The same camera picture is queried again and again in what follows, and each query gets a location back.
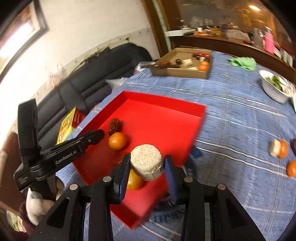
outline picture frame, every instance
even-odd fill
[[[20,55],[48,30],[39,0],[22,4],[0,34],[0,83]]]

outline white bowl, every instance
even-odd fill
[[[273,73],[268,72],[266,70],[259,70],[259,75],[262,80],[262,87],[266,94],[270,96],[273,100],[283,104],[288,101],[290,98],[289,95],[285,94],[284,92],[280,91],[277,87],[273,86],[270,82],[268,82],[265,78],[270,77],[272,78],[274,76]]]

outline bright light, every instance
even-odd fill
[[[32,33],[33,31],[34,28],[29,23],[21,26],[0,49],[0,57],[12,57],[13,55],[15,55],[16,52],[28,40],[30,33]]]
[[[256,6],[249,5],[249,7],[252,8],[252,9],[254,9],[254,10],[256,10],[256,11],[261,11],[260,8],[257,8]]]

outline green leafy vegetable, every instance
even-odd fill
[[[266,77],[265,79],[274,87],[278,88],[280,91],[283,91],[283,88],[281,87],[281,81],[279,80],[279,76],[274,75],[272,78]]]

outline cardboard box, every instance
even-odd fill
[[[200,65],[200,61],[192,57],[192,54],[199,53],[199,52],[208,53],[211,55],[210,66],[206,72],[189,69],[192,67],[198,67]],[[181,65],[180,68],[166,68],[166,69],[151,67],[150,69],[154,76],[172,76],[172,77],[207,79],[209,72],[211,70],[212,62],[213,62],[212,51],[210,50],[196,49],[196,48],[175,48],[169,53],[167,53],[165,56],[163,56],[160,60],[158,60],[156,64],[163,64],[166,61],[170,61],[172,64],[175,64],[176,59],[185,60],[190,58],[192,59],[192,62],[193,62],[192,66]]]
[[[76,107],[63,119],[59,128],[57,144],[62,143],[70,135],[70,133],[82,122],[85,114],[80,112]]]

